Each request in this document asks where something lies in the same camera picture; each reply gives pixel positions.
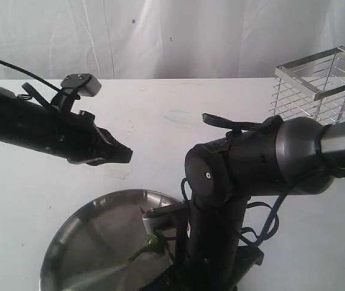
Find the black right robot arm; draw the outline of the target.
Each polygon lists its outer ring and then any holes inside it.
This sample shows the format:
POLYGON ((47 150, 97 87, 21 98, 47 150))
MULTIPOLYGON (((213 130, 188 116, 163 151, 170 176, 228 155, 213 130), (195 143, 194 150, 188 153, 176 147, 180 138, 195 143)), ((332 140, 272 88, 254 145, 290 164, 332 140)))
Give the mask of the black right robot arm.
POLYGON ((192 197, 172 215, 176 254, 165 278, 169 290, 234 290, 264 255, 260 245, 278 229, 289 195, 317 195, 345 178, 345 122, 310 118, 233 122, 203 114, 227 130, 185 157, 192 197))

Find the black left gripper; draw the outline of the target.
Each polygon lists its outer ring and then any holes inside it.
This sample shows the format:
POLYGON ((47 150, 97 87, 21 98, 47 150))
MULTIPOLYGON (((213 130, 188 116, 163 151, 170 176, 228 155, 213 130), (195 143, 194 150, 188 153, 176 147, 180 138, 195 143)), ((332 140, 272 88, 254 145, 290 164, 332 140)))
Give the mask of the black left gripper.
POLYGON ((43 116, 43 152, 48 155, 89 166, 128 164, 132 159, 132 149, 117 141, 108 130, 96 127, 95 115, 90 112, 60 114, 44 110, 43 116))

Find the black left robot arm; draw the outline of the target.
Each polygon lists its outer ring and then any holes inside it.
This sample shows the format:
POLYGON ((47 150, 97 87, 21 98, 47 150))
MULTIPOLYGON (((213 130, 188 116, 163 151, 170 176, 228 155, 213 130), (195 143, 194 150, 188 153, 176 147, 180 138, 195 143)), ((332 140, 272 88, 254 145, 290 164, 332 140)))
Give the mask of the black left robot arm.
POLYGON ((0 141, 66 159, 71 164, 99 166, 130 162, 133 151, 95 124, 94 114, 72 112, 81 97, 94 97, 101 83, 91 74, 71 74, 47 101, 31 84, 16 95, 0 87, 0 141))

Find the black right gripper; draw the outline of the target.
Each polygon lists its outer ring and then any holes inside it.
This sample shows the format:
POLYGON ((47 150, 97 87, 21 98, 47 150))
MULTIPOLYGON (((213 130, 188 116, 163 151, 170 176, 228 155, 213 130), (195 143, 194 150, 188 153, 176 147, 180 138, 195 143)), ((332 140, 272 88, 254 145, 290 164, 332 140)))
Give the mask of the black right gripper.
POLYGON ((264 253, 237 242, 189 242, 181 265, 166 270, 166 290, 235 290, 264 253))

